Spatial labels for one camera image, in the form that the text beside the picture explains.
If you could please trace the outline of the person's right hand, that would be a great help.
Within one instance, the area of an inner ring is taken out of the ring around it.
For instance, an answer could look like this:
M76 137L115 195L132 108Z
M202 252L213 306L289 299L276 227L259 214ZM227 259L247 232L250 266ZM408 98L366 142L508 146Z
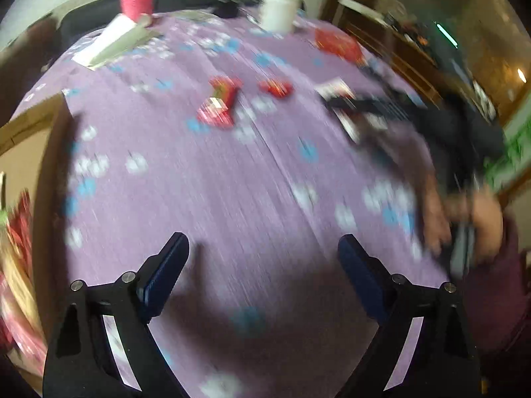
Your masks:
M504 238L503 214L489 186L446 197L438 191L436 176L428 174L421 190L424 245L433 255L451 242L451 226L473 228L473 262L492 261Z

